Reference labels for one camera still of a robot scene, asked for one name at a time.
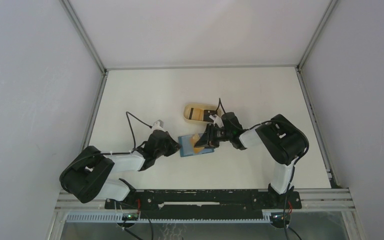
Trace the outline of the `blue leather card holder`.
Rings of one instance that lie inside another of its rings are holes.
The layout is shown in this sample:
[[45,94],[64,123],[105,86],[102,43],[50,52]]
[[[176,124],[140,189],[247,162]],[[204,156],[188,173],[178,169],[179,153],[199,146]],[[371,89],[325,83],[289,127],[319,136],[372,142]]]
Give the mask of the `blue leather card holder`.
[[181,146],[179,152],[182,158],[210,154],[215,152],[214,148],[195,147],[195,143],[200,139],[202,135],[202,133],[198,133],[178,137],[178,143]]

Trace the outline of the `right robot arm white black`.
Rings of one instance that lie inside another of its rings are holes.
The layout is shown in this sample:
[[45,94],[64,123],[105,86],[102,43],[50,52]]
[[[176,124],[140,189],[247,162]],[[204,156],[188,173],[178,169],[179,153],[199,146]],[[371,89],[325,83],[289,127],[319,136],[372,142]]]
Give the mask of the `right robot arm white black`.
[[196,148],[218,148],[220,142],[230,142],[235,149],[246,150],[264,145],[275,160],[273,178],[268,185],[269,203],[282,208],[289,201],[297,162],[307,154],[309,141],[305,134],[282,114],[245,129],[233,112],[212,115]]

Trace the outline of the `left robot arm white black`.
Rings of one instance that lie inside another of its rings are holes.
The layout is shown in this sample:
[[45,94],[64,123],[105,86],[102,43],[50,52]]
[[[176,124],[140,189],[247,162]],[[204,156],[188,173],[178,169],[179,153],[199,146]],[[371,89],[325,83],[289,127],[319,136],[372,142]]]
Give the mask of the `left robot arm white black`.
[[169,157],[181,148],[167,131],[154,130],[147,141],[131,152],[103,153],[95,146],[86,147],[60,174],[61,187],[81,203],[96,198],[113,199],[123,208],[136,203],[137,196],[125,180],[110,179],[111,174],[152,167],[159,157]]

